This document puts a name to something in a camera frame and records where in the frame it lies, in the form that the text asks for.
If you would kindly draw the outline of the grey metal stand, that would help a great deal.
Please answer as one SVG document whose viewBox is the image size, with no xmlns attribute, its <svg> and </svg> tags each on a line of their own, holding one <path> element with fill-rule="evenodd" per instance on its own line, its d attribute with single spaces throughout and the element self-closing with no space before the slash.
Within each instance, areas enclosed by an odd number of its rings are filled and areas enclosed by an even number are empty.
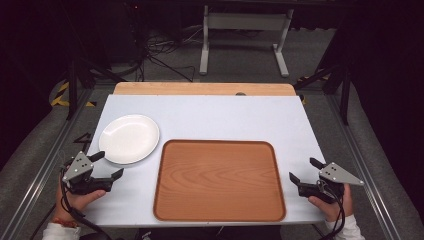
<svg viewBox="0 0 424 240">
<path fill-rule="evenodd" d="M 288 77 L 289 71 L 282 49 L 289 31 L 294 10 L 289 9 L 284 14 L 250 14 L 250 13 L 213 13 L 209 7 L 204 7 L 203 13 L 203 44 L 200 57 L 199 74 L 208 73 L 209 61 L 209 31 L 217 30 L 260 30 L 279 31 L 278 43 L 272 45 L 272 50 L 282 77 Z"/>
</svg>

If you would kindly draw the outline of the brown wooden tray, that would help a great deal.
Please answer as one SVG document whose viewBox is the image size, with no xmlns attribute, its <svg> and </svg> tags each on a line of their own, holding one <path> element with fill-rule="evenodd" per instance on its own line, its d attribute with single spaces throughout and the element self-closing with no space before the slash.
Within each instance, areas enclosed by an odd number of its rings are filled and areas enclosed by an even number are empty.
<svg viewBox="0 0 424 240">
<path fill-rule="evenodd" d="M 161 221 L 283 220 L 286 207 L 273 146 L 265 141 L 167 141 L 153 213 Z"/>
</svg>

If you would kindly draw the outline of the aluminium frame rail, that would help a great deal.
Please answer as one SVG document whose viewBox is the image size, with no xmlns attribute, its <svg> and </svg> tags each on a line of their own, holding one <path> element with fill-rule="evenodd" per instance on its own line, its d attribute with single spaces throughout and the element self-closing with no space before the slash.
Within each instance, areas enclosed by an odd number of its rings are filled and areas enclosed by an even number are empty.
<svg viewBox="0 0 424 240">
<path fill-rule="evenodd" d="M 399 232 L 388 212 L 380 191 L 377 189 L 375 181 L 366 166 L 365 158 L 359 149 L 351 128 L 342 120 L 336 97 L 333 95 L 326 95 L 326 99 L 329 108 L 331 109 L 334 117 L 337 119 L 343 136 L 348 143 L 349 149 L 353 155 L 353 165 L 355 166 L 358 176 L 364 181 L 365 192 L 383 230 L 386 240 L 401 240 Z"/>
<path fill-rule="evenodd" d="M 0 171 L 0 240 L 19 240 L 28 216 L 62 156 L 65 140 L 92 92 L 92 89 L 81 91 L 76 112 L 69 120 L 64 107 L 54 107 Z"/>
</svg>

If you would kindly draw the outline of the person's right hand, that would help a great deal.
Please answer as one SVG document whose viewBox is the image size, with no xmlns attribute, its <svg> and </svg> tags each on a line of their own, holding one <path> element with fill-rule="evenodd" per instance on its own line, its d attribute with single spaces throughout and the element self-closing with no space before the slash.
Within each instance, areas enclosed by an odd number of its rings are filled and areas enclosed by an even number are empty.
<svg viewBox="0 0 424 240">
<path fill-rule="evenodd" d="M 309 197 L 308 201 L 323 212 L 327 222 L 338 220 L 340 207 L 337 203 L 328 204 L 315 196 Z M 353 214 L 353 200 L 349 184 L 344 185 L 343 209 L 346 217 Z"/>
</svg>

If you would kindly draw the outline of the yellow black hazard tape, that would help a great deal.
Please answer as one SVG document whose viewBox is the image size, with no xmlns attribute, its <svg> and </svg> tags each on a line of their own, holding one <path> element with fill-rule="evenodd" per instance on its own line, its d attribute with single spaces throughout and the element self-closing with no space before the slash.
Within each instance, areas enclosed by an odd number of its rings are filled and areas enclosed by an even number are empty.
<svg viewBox="0 0 424 240">
<path fill-rule="evenodd" d="M 56 95 L 53 97 L 53 100 L 50 102 L 50 104 L 52 106 L 65 106 L 65 107 L 69 107 L 70 106 L 70 102 L 68 100 L 64 100 L 63 99 L 64 94 L 68 90 L 68 88 L 69 88 L 69 82 L 68 81 L 64 81 L 60 85 L 60 87 L 59 87 Z"/>
</svg>

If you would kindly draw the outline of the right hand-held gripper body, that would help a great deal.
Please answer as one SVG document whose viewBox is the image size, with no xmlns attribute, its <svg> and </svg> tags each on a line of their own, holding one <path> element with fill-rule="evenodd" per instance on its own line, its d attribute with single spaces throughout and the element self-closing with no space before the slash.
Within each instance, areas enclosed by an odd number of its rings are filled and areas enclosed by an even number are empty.
<svg viewBox="0 0 424 240">
<path fill-rule="evenodd" d="M 300 183 L 298 194 L 300 197 L 315 196 L 322 201 L 332 204 L 341 200 L 344 195 L 344 185 L 363 186 L 364 181 L 357 178 L 336 163 L 327 163 L 326 167 L 319 170 L 319 179 L 315 184 Z"/>
</svg>

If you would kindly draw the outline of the person's left hand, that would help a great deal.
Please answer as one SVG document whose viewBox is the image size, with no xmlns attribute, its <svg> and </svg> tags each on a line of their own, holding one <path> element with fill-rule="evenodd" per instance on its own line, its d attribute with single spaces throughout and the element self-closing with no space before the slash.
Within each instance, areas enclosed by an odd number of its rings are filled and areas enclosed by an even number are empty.
<svg viewBox="0 0 424 240">
<path fill-rule="evenodd" d="M 63 197 L 63 192 L 61 188 L 61 182 L 58 183 L 58 189 L 56 193 L 56 207 L 54 210 L 54 214 L 52 217 L 53 221 L 60 222 L 75 222 L 75 219 L 69 213 L 69 208 L 74 208 L 80 212 L 82 212 L 90 203 L 102 198 L 106 195 L 104 190 L 96 190 L 86 195 L 74 195 L 72 193 L 67 192 L 66 197 L 68 203 L 65 203 L 65 199 Z"/>
</svg>

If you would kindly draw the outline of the black tripod stand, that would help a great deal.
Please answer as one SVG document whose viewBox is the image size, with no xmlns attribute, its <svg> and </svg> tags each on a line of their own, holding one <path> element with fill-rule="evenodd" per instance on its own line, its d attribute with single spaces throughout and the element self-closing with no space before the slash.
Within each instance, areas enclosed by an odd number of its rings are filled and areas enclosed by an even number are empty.
<svg viewBox="0 0 424 240">
<path fill-rule="evenodd" d="M 78 110 L 78 90 L 77 82 L 80 81 L 84 88 L 91 89 L 95 85 L 93 80 L 91 69 L 105 75 L 107 78 L 119 83 L 125 82 L 125 79 L 119 77 L 110 70 L 99 66 L 98 64 L 89 61 L 83 57 L 74 58 L 68 64 L 68 76 L 67 80 L 69 83 L 69 106 L 67 120 L 71 120 Z"/>
<path fill-rule="evenodd" d="M 328 76 L 326 83 L 322 86 L 322 91 L 326 95 L 333 95 L 339 87 L 341 89 L 341 100 L 339 104 L 339 114 L 342 122 L 348 124 L 348 103 L 350 95 L 351 74 L 348 67 L 345 65 L 334 65 L 329 68 L 318 70 L 315 74 L 309 77 L 302 77 L 293 87 L 295 90 L 300 90 L 319 79 Z"/>
</svg>

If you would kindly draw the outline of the white round plate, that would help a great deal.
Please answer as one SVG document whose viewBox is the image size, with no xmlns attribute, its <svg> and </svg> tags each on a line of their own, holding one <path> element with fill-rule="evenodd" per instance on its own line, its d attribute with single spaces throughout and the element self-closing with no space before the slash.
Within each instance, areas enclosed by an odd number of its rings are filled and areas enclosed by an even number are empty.
<svg viewBox="0 0 424 240">
<path fill-rule="evenodd" d="M 127 115 L 107 125 L 99 137 L 99 150 L 116 164 L 132 164 L 149 156 L 160 139 L 155 121 L 144 115 Z"/>
</svg>

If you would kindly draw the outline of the black triangular bracket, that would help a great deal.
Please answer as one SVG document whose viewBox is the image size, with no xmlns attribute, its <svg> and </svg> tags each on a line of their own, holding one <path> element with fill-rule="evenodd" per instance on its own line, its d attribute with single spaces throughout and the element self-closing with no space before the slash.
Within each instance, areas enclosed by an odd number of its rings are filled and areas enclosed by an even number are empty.
<svg viewBox="0 0 424 240">
<path fill-rule="evenodd" d="M 81 136 L 77 137 L 76 139 L 74 139 L 73 142 L 75 144 L 81 144 L 82 145 L 81 150 L 83 152 L 86 152 L 92 142 L 92 134 L 89 132 L 86 132 L 82 134 Z"/>
</svg>

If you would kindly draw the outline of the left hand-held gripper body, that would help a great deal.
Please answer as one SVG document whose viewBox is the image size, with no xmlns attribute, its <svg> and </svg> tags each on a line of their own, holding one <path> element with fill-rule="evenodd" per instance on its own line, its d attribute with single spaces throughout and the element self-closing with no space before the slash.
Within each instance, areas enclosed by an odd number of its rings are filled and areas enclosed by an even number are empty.
<svg viewBox="0 0 424 240">
<path fill-rule="evenodd" d="M 70 166 L 65 168 L 62 182 L 66 189 L 76 195 L 86 195 L 96 190 L 110 192 L 114 181 L 111 177 L 92 177 L 94 163 L 91 163 L 88 157 L 84 152 L 79 152 L 71 160 Z"/>
</svg>

